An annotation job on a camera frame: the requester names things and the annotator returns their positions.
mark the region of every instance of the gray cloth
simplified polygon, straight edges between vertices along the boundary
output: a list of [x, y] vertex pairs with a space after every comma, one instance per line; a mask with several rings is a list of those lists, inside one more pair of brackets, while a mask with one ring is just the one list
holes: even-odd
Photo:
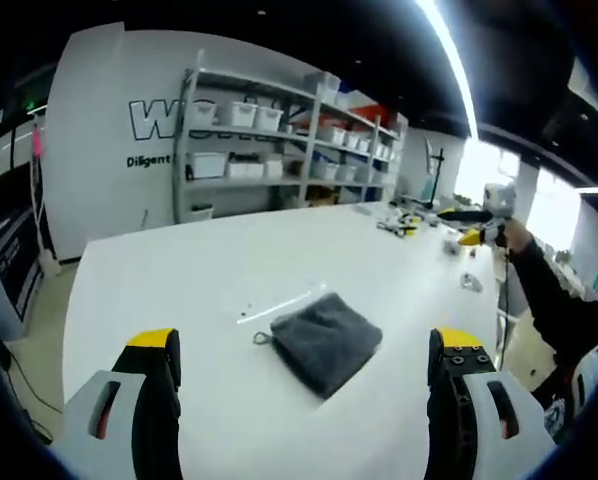
[[270, 341], [288, 367], [323, 398], [330, 397], [359, 371], [383, 336], [336, 293], [277, 318], [270, 330]]

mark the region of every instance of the white storage bin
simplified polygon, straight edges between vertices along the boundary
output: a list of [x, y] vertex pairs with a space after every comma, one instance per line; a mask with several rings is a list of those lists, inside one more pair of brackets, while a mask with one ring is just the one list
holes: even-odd
[[228, 155], [217, 152], [195, 152], [190, 166], [194, 179], [223, 177]]
[[266, 160], [263, 164], [266, 178], [281, 178], [283, 176], [283, 162], [281, 160]]
[[217, 105], [205, 100], [197, 101], [192, 104], [190, 109], [191, 124], [194, 127], [209, 127], [215, 121], [215, 112]]
[[343, 144], [348, 148], [356, 149], [359, 145], [359, 135], [357, 135], [355, 132], [346, 132]]
[[352, 190], [346, 187], [341, 188], [339, 192], [339, 205], [348, 205], [350, 203], [359, 203], [360, 197]]
[[346, 162], [348, 165], [355, 167], [354, 181], [360, 183], [366, 183], [368, 180], [368, 165], [354, 158], [347, 158]]
[[385, 178], [385, 173], [380, 172], [379, 170], [375, 170], [372, 172], [372, 178], [370, 179], [370, 183], [383, 184], [384, 178]]
[[401, 149], [403, 148], [403, 140], [401, 138], [392, 139], [392, 140], [390, 140], [389, 147], [390, 147], [390, 149], [394, 150], [395, 152], [400, 152]]
[[386, 146], [382, 143], [378, 143], [375, 146], [375, 158], [384, 159], [386, 156]]
[[363, 153], [368, 153], [370, 150], [370, 140], [367, 138], [360, 138], [359, 144], [357, 145], [357, 150]]
[[347, 93], [338, 92], [335, 97], [335, 106], [342, 110], [348, 110], [350, 108], [350, 100], [348, 99]]
[[255, 129], [277, 132], [279, 130], [279, 124], [281, 123], [281, 115], [283, 115], [283, 110], [262, 106], [257, 107], [257, 113], [255, 114]]
[[248, 178], [263, 178], [263, 163], [247, 164]]
[[315, 162], [312, 164], [312, 177], [321, 180], [334, 180], [339, 165], [328, 162]]
[[229, 162], [226, 165], [226, 177], [232, 179], [248, 178], [248, 164], [243, 162]]
[[346, 131], [332, 125], [322, 125], [317, 130], [317, 138], [335, 145], [343, 145]]
[[233, 127], [252, 128], [256, 114], [257, 105], [254, 103], [230, 102], [220, 110], [221, 123]]
[[201, 222], [203, 220], [212, 220], [212, 214], [215, 208], [210, 204], [193, 205], [190, 210], [184, 214], [184, 222]]
[[351, 182], [355, 179], [357, 167], [355, 165], [339, 165], [335, 178], [344, 182]]
[[338, 77], [335, 77], [332, 73], [315, 72], [303, 77], [303, 83], [306, 90], [314, 94], [318, 93], [317, 88], [320, 84], [322, 84], [322, 100], [326, 103], [333, 104], [337, 98], [337, 92], [339, 91], [341, 80]]

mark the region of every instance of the window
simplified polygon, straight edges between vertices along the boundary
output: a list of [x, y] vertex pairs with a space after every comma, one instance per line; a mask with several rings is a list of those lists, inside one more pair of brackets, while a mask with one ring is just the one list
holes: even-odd
[[459, 165], [454, 193], [481, 204], [487, 183], [507, 185], [514, 182], [518, 174], [518, 155], [469, 138]]
[[555, 251], [570, 249], [581, 198], [575, 189], [543, 168], [530, 208], [528, 230]]

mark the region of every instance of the yellow tool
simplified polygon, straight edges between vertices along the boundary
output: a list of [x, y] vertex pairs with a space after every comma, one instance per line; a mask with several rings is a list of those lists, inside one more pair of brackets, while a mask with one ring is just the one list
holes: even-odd
[[506, 244], [503, 235], [505, 222], [512, 218], [516, 198], [517, 192], [514, 184], [504, 186], [489, 183], [484, 188], [482, 210], [448, 209], [439, 212], [437, 216], [449, 222], [476, 225], [459, 239], [460, 245], [475, 246], [495, 243], [503, 247]]

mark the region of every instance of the black sleeve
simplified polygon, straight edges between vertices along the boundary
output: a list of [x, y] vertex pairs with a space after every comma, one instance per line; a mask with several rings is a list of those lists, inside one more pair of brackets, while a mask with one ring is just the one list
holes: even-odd
[[510, 254], [541, 337], [557, 352], [557, 361], [576, 364], [598, 344], [598, 302], [572, 298], [533, 240], [521, 253]]

